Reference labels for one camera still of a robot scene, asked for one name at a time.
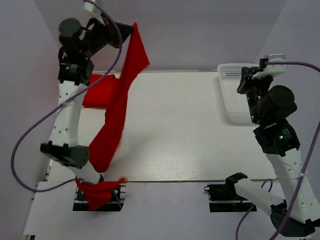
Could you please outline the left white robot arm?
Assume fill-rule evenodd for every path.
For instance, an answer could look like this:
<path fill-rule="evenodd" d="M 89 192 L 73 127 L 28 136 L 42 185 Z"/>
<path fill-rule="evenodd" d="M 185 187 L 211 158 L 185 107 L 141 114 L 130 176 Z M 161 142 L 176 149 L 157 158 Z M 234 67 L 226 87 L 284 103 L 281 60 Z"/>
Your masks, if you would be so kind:
<path fill-rule="evenodd" d="M 109 23 L 91 18 L 83 27 L 75 18 L 63 20 L 58 27 L 61 47 L 58 53 L 59 73 L 58 104 L 52 132 L 40 151 L 71 170 L 75 176 L 91 184 L 88 193 L 99 200 L 106 187 L 99 182 L 103 177 L 89 161 L 90 150 L 78 144 L 78 126 L 94 64 L 91 57 L 106 45 L 119 48 L 134 31 L 131 25 L 116 23 L 119 32 Z"/>

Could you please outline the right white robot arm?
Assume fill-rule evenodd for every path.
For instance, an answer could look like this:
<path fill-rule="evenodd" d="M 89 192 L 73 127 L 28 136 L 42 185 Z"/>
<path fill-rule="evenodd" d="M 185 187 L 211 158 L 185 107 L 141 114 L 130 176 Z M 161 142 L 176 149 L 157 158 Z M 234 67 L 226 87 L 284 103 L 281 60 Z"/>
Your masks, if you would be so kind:
<path fill-rule="evenodd" d="M 270 161 L 282 188 L 278 197 L 238 172 L 225 180 L 226 195 L 252 202 L 270 217 L 275 234 L 303 238 L 320 226 L 320 204 L 305 174 L 308 160 L 302 160 L 300 142 L 287 118 L 297 110 L 293 92 L 272 86 L 289 62 L 284 54 L 268 54 L 257 67 L 243 67 L 237 92 L 246 96 L 251 121 L 257 124 L 255 138 Z"/>

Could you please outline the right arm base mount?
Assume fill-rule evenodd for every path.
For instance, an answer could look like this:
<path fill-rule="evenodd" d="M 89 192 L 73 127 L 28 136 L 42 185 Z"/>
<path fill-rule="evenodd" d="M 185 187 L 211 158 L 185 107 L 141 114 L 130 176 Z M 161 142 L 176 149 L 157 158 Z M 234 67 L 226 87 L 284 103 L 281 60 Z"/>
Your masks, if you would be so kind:
<path fill-rule="evenodd" d="M 224 183 L 208 184 L 203 190 L 208 194 L 211 213 L 244 213 L 250 207 L 253 207 L 252 211 L 257 211 L 257 208 L 246 198 L 228 192 Z"/>

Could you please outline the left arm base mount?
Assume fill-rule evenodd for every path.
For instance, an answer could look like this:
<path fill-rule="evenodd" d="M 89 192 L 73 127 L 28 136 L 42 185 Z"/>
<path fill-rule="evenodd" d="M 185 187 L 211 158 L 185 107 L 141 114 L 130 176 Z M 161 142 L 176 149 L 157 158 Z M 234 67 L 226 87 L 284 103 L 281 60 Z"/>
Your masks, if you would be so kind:
<path fill-rule="evenodd" d="M 96 185 L 81 183 L 77 186 L 74 212 L 120 212 L 125 202 L 126 186 L 118 182 Z"/>

